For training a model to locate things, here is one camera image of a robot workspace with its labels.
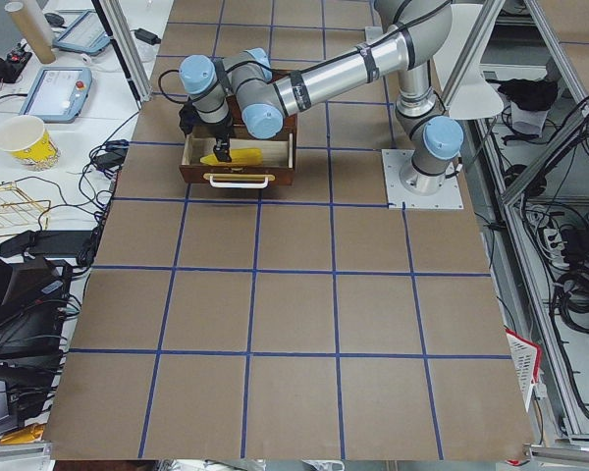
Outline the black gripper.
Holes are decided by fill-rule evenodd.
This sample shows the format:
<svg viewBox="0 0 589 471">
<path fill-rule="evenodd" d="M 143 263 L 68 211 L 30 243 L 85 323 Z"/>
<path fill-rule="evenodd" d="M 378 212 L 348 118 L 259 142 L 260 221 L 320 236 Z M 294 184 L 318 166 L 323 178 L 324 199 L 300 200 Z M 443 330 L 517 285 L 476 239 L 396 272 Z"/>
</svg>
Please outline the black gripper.
<svg viewBox="0 0 589 471">
<path fill-rule="evenodd" d="M 184 136 L 191 134 L 195 127 L 216 138 L 213 153 L 218 162 L 231 162 L 230 138 L 235 136 L 234 120 L 228 105 L 225 105 L 225 115 L 215 123 L 204 122 L 193 104 L 187 101 L 179 112 L 179 127 Z"/>
</svg>

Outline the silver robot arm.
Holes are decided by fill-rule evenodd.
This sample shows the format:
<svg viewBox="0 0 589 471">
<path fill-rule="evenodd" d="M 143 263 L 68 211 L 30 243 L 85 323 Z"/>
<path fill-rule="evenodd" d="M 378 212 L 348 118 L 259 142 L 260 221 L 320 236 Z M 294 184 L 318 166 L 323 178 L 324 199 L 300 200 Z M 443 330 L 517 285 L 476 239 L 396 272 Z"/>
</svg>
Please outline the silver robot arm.
<svg viewBox="0 0 589 471">
<path fill-rule="evenodd" d="M 269 139 L 282 130 L 287 117 L 398 73 L 397 119 L 416 148 L 435 158 L 433 148 L 423 140 L 429 121 L 443 115 L 444 107 L 433 90 L 429 62 L 451 31 L 452 4 L 377 1 L 374 8 L 385 29 L 381 36 L 282 78 L 273 77 L 268 55 L 261 48 L 246 49 L 224 59 L 186 57 L 179 68 L 188 95 L 179 112 L 182 133 L 189 135 L 195 126 L 206 127 L 216 140 L 218 161 L 231 163 L 234 118 L 228 98 L 235 98 L 250 135 Z"/>
</svg>

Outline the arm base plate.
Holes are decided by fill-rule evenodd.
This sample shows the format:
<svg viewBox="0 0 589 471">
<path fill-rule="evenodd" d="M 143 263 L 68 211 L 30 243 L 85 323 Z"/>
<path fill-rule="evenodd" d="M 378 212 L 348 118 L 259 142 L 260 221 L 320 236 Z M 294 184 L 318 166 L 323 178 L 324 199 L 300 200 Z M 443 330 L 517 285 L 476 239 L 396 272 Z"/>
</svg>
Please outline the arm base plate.
<svg viewBox="0 0 589 471">
<path fill-rule="evenodd" d="M 455 166 L 428 177 L 412 167 L 412 149 L 383 149 L 382 160 L 388 206 L 406 210 L 462 210 Z"/>
</svg>

